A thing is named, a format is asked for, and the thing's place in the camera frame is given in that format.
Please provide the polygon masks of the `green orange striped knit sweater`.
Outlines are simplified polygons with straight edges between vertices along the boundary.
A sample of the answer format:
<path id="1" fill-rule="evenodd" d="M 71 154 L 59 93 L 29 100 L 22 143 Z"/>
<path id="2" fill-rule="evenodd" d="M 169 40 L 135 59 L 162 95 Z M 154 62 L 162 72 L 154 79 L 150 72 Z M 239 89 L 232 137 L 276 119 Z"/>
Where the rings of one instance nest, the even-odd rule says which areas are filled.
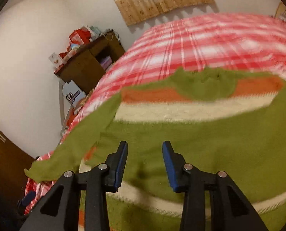
<path id="1" fill-rule="evenodd" d="M 81 163 L 95 167 L 128 143 L 122 191 L 108 197 L 112 230 L 178 230 L 182 194 L 169 186 L 162 144 L 198 169 L 226 171 L 269 230 L 286 222 L 286 81 L 269 73 L 183 69 L 125 87 L 85 117 L 50 158 L 32 163 L 36 182 Z"/>

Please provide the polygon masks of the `red plastic bag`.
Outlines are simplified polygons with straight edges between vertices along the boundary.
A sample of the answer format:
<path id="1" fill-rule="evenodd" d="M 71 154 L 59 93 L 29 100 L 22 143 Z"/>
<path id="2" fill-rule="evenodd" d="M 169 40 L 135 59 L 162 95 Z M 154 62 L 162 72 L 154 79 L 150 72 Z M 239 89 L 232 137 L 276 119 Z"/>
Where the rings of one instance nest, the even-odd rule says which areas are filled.
<path id="1" fill-rule="evenodd" d="M 73 120 L 75 119 L 75 117 L 78 115 L 78 112 L 75 111 L 75 109 L 71 109 L 70 113 L 69 113 L 69 117 L 66 121 L 66 126 L 70 127 L 71 123 L 73 122 Z"/>

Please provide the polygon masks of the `brown patterned cloth bundle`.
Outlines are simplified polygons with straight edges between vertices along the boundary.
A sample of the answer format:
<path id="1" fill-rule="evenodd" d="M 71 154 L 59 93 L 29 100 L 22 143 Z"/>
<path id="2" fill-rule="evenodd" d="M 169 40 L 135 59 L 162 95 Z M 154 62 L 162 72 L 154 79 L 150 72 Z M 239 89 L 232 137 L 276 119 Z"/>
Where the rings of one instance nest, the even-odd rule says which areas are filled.
<path id="1" fill-rule="evenodd" d="M 92 96 L 93 92 L 94 92 L 94 89 L 90 90 L 88 95 L 86 95 L 83 99 L 80 99 L 80 101 L 75 106 L 75 110 L 79 110 L 80 108 L 82 108 L 85 105 L 85 103 L 88 101 L 90 96 Z"/>

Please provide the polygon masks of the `white paper shopping bag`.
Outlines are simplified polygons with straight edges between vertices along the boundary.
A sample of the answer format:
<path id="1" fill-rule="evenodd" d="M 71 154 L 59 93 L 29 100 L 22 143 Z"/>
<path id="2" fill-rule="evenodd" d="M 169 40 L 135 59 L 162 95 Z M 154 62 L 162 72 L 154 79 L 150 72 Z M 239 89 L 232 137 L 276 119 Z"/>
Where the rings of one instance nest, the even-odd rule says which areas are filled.
<path id="1" fill-rule="evenodd" d="M 71 80 L 66 82 L 62 88 L 62 93 L 65 99 L 73 106 L 76 107 L 81 99 L 86 97 L 84 91 L 82 91 L 77 84 Z"/>

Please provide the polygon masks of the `brown wooden door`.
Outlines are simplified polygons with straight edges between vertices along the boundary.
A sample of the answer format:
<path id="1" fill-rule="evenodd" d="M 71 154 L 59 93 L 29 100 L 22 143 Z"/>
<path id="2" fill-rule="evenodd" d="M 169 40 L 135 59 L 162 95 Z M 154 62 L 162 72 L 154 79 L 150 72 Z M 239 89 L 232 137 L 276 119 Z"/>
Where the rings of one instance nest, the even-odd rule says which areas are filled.
<path id="1" fill-rule="evenodd" d="M 17 203 L 24 197 L 28 180 L 24 169 L 33 161 L 0 131 L 0 230 L 19 230 L 23 224 Z"/>

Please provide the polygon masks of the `dark wooden desk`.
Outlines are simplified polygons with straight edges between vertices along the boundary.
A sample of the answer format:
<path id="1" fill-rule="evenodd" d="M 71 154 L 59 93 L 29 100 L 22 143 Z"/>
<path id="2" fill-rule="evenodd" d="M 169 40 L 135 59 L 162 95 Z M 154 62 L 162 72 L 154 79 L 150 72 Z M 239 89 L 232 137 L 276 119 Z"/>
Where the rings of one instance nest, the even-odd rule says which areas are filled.
<path id="1" fill-rule="evenodd" d="M 109 30 L 93 42 L 82 46 L 54 74 L 64 82 L 74 81 L 82 91 L 89 93 L 105 75 L 105 69 L 100 64 L 101 59 L 109 56 L 112 62 L 116 62 L 124 53 L 115 31 Z"/>

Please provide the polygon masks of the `white greeting card box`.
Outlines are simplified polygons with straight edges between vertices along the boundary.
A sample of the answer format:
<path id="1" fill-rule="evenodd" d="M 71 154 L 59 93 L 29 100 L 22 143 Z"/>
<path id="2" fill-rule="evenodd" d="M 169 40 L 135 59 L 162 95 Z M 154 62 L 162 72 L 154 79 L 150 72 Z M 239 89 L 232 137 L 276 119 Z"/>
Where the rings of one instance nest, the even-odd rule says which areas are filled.
<path id="1" fill-rule="evenodd" d="M 55 52 L 52 53 L 48 57 L 48 59 L 51 61 L 51 63 L 53 64 L 55 69 L 59 68 L 59 66 L 61 66 L 64 63 L 63 59 L 58 54 L 56 54 Z"/>

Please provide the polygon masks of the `red gift box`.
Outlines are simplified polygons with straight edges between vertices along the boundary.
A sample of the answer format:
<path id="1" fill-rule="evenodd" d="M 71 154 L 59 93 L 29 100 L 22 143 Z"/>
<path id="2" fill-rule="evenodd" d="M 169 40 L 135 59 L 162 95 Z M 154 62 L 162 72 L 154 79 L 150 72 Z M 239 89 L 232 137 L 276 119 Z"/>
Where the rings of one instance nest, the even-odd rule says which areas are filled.
<path id="1" fill-rule="evenodd" d="M 91 34 L 86 29 L 77 29 L 70 34 L 69 39 L 73 44 L 85 45 L 90 43 Z"/>

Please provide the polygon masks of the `red plaid bed sheet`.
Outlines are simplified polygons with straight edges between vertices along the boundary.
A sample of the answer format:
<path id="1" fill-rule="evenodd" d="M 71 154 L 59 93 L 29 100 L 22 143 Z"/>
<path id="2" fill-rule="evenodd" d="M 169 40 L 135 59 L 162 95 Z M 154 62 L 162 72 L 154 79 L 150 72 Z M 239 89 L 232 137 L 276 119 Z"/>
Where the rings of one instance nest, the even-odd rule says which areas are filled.
<path id="1" fill-rule="evenodd" d="M 286 23 L 262 15 L 209 14 L 147 30 L 101 79 L 69 133 L 121 89 L 164 80 L 177 69 L 269 73 L 286 81 Z"/>

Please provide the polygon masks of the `cream wooden headboard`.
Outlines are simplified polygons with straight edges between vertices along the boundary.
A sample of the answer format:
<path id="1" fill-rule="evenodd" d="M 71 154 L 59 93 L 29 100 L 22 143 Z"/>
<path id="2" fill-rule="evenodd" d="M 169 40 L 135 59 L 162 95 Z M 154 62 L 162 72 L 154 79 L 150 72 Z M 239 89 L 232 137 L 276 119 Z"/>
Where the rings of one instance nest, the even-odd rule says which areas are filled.
<path id="1" fill-rule="evenodd" d="M 275 18 L 281 18 L 286 19 L 286 6 L 283 4 L 283 2 L 280 2 L 276 12 L 275 12 Z"/>

